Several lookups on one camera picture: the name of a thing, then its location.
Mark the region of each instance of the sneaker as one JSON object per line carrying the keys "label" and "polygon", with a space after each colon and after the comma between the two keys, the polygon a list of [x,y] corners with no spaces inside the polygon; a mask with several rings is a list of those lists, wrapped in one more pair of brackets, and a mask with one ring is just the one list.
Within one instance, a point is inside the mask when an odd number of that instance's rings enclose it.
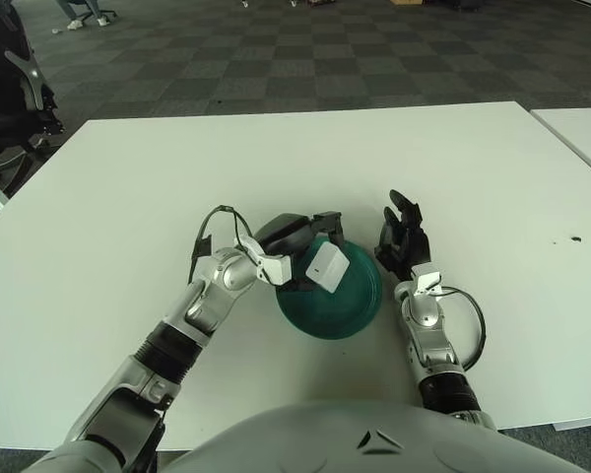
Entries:
{"label": "sneaker", "polygon": [[83,22],[81,20],[73,20],[72,22],[70,22],[70,25],[68,25],[68,30],[74,31],[82,27]]}

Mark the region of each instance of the green bowl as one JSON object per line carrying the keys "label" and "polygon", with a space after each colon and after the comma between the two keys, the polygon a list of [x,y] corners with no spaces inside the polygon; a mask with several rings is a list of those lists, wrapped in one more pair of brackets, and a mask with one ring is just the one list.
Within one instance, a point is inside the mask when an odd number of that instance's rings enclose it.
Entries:
{"label": "green bowl", "polygon": [[[294,267],[294,278],[305,271],[320,245],[319,237]],[[281,311],[302,332],[326,340],[338,340],[367,327],[381,305],[381,276],[368,254],[346,241],[343,253],[350,266],[337,291],[331,294],[319,286],[312,291],[276,291]]]}

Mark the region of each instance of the checkered carpet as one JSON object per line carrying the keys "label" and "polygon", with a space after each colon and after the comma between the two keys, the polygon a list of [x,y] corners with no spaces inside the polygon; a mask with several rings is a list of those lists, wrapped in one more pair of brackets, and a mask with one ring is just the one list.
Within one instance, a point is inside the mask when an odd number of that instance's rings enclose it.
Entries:
{"label": "checkered carpet", "polygon": [[591,9],[489,0],[480,13],[389,0],[99,0],[120,18],[53,35],[20,0],[73,132],[86,119],[516,100],[591,106]]}

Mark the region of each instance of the silver arm segment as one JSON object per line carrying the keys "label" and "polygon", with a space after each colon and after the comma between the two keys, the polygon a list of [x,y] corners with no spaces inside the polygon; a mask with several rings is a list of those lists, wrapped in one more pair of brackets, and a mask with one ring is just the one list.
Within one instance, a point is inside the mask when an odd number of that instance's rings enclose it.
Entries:
{"label": "silver arm segment", "polygon": [[111,472],[149,465],[164,434],[164,412],[236,300],[257,279],[277,284],[291,279],[287,256],[267,256],[249,240],[245,251],[222,248],[207,258],[140,350],[79,417],[65,443],[27,471]]}
{"label": "silver arm segment", "polygon": [[414,380],[427,409],[494,429],[444,332],[444,313],[437,296],[442,294],[440,279],[435,266],[424,263],[412,267],[412,281],[402,282],[394,290]]}

